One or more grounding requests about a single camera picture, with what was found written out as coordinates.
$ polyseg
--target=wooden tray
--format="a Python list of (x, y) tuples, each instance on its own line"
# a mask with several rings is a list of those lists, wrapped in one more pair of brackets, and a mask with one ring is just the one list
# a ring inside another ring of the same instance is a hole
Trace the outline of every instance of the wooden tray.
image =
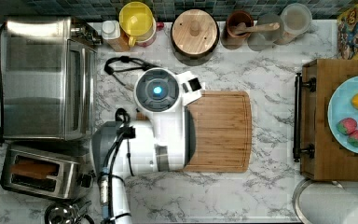
[(301, 147), (315, 145), (315, 158), (301, 155), (301, 174), (318, 181), (358, 181), (358, 154), (332, 135), (327, 108), (334, 91), (358, 76), (358, 61), (318, 59), (303, 65), (303, 81), (316, 77), (316, 92), (303, 89)]
[(252, 114), (244, 91), (204, 91), (188, 106), (196, 151), (186, 172), (245, 172), (252, 149)]

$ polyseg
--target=yellow container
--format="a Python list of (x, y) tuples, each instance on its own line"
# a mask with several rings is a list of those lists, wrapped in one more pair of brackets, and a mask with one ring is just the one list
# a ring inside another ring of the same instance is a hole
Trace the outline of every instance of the yellow container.
[(144, 41), (153, 34), (152, 11), (141, 2), (131, 2), (124, 6), (118, 20), (129, 37), (130, 47), (133, 47), (136, 41)]

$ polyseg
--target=blue plate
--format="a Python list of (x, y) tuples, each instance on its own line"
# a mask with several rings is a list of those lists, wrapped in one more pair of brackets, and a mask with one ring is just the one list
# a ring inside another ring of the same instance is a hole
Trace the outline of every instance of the blue plate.
[(351, 98), (358, 93), (358, 77), (353, 77), (342, 83), (333, 93), (328, 105), (327, 118), (330, 130), (337, 141), (346, 149), (358, 153), (358, 147), (348, 143), (348, 136), (337, 130), (337, 124), (345, 118), (353, 118), (357, 121), (358, 110), (351, 105)]

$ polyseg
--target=toaster oven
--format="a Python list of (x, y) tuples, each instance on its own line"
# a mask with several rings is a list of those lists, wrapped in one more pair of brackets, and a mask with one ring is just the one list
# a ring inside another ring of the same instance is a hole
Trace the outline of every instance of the toaster oven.
[(90, 136), (96, 31), (71, 17), (10, 17), (3, 35), (4, 138)]

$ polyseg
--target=wooden spoon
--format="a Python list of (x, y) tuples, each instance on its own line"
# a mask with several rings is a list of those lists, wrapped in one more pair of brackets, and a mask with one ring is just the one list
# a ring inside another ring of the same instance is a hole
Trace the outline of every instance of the wooden spoon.
[(237, 26), (230, 26), (230, 29), (234, 35), (240, 35), (246, 32), (264, 32), (278, 30), (280, 24), (278, 22), (267, 23), (263, 25), (256, 25), (246, 27), (245, 22), (240, 22)]

